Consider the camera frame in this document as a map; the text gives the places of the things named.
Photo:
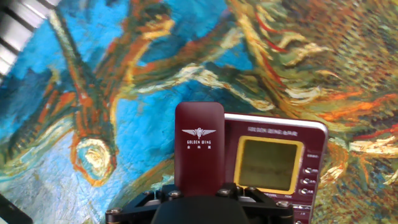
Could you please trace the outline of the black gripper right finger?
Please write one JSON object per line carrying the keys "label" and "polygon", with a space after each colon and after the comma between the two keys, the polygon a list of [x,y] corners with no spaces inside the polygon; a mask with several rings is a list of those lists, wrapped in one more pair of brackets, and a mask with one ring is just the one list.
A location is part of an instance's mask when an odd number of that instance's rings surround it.
{"label": "black gripper right finger", "polygon": [[249,223],[294,224],[292,204],[287,201],[275,202],[258,188],[225,183],[216,196],[236,201]]}

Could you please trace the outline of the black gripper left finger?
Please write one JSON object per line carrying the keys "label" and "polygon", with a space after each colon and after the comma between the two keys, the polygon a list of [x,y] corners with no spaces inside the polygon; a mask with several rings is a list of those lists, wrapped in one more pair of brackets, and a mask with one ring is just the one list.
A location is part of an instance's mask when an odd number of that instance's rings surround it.
{"label": "black gripper left finger", "polygon": [[123,208],[111,208],[105,213],[106,223],[150,223],[160,205],[182,198],[183,193],[174,184],[160,190],[146,190]]}

